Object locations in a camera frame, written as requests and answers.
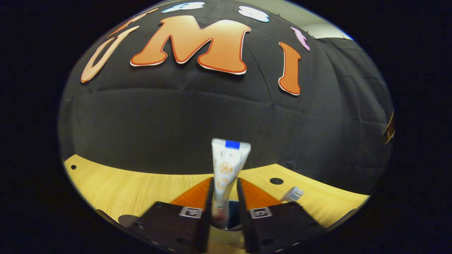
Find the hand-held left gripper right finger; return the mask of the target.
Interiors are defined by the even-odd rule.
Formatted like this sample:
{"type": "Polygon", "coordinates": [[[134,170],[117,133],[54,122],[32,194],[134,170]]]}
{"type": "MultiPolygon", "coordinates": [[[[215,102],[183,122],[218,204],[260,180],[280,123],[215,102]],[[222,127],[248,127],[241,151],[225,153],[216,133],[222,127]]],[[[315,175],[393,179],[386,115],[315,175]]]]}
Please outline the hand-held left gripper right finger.
{"type": "Polygon", "coordinates": [[[250,191],[238,178],[239,220],[244,246],[250,254],[298,254],[302,247],[326,229],[295,201],[248,209],[250,191]]]}

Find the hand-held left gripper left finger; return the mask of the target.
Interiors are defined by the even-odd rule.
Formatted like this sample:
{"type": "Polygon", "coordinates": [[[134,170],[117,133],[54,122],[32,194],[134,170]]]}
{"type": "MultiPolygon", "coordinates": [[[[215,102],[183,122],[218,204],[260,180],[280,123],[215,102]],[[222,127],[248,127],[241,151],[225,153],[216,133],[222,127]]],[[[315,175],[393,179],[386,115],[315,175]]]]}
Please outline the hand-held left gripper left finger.
{"type": "Polygon", "coordinates": [[[154,203],[127,227],[128,231],[163,254],[203,254],[208,249],[214,183],[199,183],[198,206],[154,203]]]}

